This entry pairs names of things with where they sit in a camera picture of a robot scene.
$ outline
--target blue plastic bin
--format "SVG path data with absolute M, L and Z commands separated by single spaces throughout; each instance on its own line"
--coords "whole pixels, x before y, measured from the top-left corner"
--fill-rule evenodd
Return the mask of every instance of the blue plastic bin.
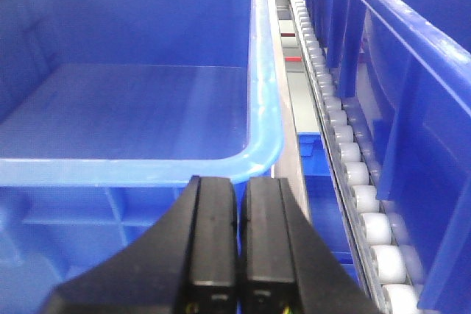
M 298 140 L 313 226 L 345 271 L 358 282 L 321 136 L 318 132 L 301 132 Z
M 266 0 L 0 0 L 0 313 L 283 145 Z
M 332 0 L 330 11 L 327 62 L 378 197 L 392 201 L 419 307 L 471 313 L 471 2 Z

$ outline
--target white roller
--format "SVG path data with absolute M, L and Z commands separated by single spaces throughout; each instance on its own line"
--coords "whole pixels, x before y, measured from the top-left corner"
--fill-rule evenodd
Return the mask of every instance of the white roller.
M 319 48 L 319 42 L 317 40 L 307 40 L 306 48 L 309 50 L 311 48 Z
M 360 162 L 360 146 L 357 143 L 339 144 L 340 160 L 342 162 Z
M 320 85 L 322 98 L 333 96 L 336 88 L 332 84 Z
M 317 40 L 316 36 L 314 35 L 304 35 L 305 40 Z
M 376 188 L 373 185 L 354 185 L 352 195 L 358 213 L 377 213 L 380 202 L 376 199 Z
M 308 51 L 310 56 L 318 57 L 319 55 L 322 55 L 322 50 L 319 47 L 312 46 Z
M 311 20 L 309 16 L 300 16 L 300 24 L 302 29 L 312 28 Z
M 331 84 L 332 76 L 330 74 L 319 75 L 317 77 L 319 84 Z M 341 100 L 339 97 L 326 97 L 324 100 L 325 110 L 331 112 L 333 110 L 341 110 Z
M 316 75 L 329 74 L 329 69 L 324 64 L 315 64 L 314 70 L 316 72 Z
M 347 114 L 344 110 L 334 110 L 328 115 L 331 126 L 347 125 Z
M 384 285 L 384 299 L 389 307 L 389 314 L 422 314 L 417 309 L 417 294 L 410 285 Z
M 313 66 L 315 65 L 324 65 L 325 58 L 323 54 L 320 55 L 311 55 L 311 63 Z
M 343 165 L 347 175 L 347 184 L 350 187 L 369 183 L 369 173 L 365 162 L 346 162 Z
M 333 136 L 337 143 L 352 143 L 353 129 L 350 125 L 335 126 L 333 128 Z
M 397 246 L 372 246 L 371 255 L 382 285 L 406 281 L 406 264 Z
M 314 34 L 314 29 L 312 27 L 307 27 L 307 28 L 302 29 L 302 33 L 304 35 L 307 35 L 307 34 L 313 35 Z
M 318 75 L 316 76 L 316 80 L 319 83 L 319 85 L 332 85 L 333 84 L 332 76 L 330 74 Z
M 391 226 L 383 213 L 362 213 L 360 222 L 370 246 L 391 244 Z

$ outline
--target roller conveyor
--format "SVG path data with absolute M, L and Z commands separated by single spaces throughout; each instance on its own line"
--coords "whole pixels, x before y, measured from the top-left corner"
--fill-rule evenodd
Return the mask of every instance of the roller conveyor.
M 335 96 L 335 83 L 314 34 L 304 0 L 290 0 L 297 37 L 311 83 L 344 225 L 364 289 L 384 313 L 417 314 L 418 296 L 407 274 L 383 205 L 376 199 L 348 114 Z

